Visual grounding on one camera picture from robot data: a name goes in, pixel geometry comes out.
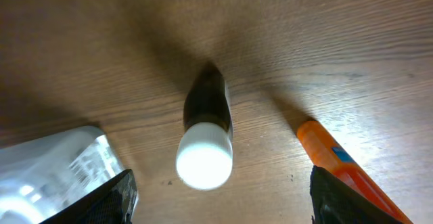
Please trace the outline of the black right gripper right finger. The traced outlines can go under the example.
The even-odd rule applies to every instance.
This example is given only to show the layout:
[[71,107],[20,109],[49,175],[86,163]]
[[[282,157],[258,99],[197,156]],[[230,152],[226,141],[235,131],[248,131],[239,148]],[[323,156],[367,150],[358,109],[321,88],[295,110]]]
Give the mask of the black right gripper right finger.
[[310,195],[314,224],[401,224],[319,166],[311,172]]

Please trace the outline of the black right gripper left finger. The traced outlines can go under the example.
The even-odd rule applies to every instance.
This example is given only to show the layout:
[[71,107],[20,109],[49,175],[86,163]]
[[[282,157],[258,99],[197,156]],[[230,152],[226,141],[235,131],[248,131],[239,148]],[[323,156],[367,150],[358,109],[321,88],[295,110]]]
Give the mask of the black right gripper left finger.
[[41,224],[129,224],[138,199],[135,176],[126,169]]

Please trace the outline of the orange tablet tube white cap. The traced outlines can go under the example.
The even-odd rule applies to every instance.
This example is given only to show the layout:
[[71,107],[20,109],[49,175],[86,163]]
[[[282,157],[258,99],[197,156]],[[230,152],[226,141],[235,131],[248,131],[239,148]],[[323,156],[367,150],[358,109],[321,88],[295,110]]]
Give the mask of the orange tablet tube white cap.
[[297,129],[296,136],[314,165],[325,168],[397,220],[411,222],[319,122],[304,122]]

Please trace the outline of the dark bottle white cap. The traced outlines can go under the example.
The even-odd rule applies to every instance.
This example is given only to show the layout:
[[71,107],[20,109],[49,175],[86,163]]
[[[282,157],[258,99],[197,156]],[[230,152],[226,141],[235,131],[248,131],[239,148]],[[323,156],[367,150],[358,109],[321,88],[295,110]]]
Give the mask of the dark bottle white cap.
[[233,168],[233,121],[227,84],[212,62],[199,71],[187,94],[183,125],[175,160],[179,178],[202,191],[222,186]]

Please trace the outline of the clear plastic container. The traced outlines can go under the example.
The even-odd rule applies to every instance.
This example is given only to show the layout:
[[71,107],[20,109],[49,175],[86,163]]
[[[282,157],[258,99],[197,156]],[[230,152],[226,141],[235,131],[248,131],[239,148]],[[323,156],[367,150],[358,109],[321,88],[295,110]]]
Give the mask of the clear plastic container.
[[1,222],[41,223],[124,167],[106,134],[85,126],[1,149]]

